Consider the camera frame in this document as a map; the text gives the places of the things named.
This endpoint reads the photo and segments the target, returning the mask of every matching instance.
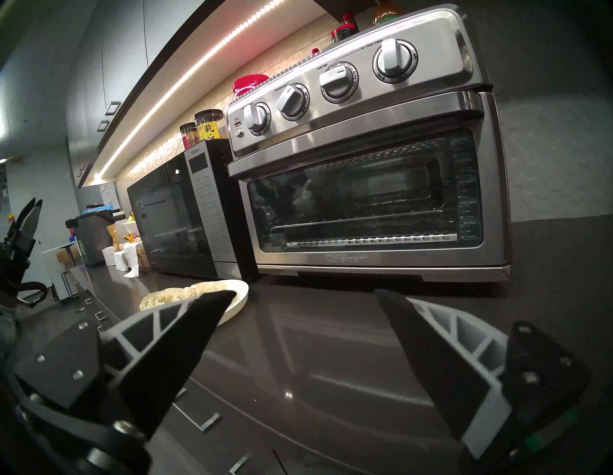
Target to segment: toaster oven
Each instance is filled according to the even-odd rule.
[[[510,277],[496,103],[457,7],[317,53],[226,119],[261,273]]]

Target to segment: oven door handle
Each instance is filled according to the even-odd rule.
[[[479,94],[472,91],[454,91],[424,97],[359,115],[277,143],[230,163],[228,171],[231,177],[243,178],[255,169],[282,161],[289,156],[308,152],[340,140],[372,134],[388,127],[442,117],[469,119],[483,116],[481,98]]]

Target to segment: drawer handle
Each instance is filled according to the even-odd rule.
[[[247,454],[246,456],[241,458],[237,463],[235,463],[234,466],[230,469],[230,473],[232,475],[237,475],[237,472],[245,464],[245,462],[247,462],[247,460],[249,460],[250,456],[251,456],[251,454]]]
[[[215,422],[217,422],[220,419],[220,415],[216,412],[211,416],[211,419],[209,419],[208,421],[206,421],[204,424],[202,424],[198,429],[200,429],[203,432],[206,432],[213,424],[215,424]]]

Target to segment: orange bottle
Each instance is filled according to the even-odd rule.
[[[404,15],[404,12],[393,3],[388,0],[377,0],[377,12],[375,13],[373,25],[380,25],[386,21],[394,20],[401,15]]]

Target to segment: microwave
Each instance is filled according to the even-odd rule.
[[[465,17],[388,21],[229,104],[261,273],[510,278],[500,124]]]
[[[227,139],[203,140],[145,175],[128,196],[153,270],[203,279],[259,274]]]

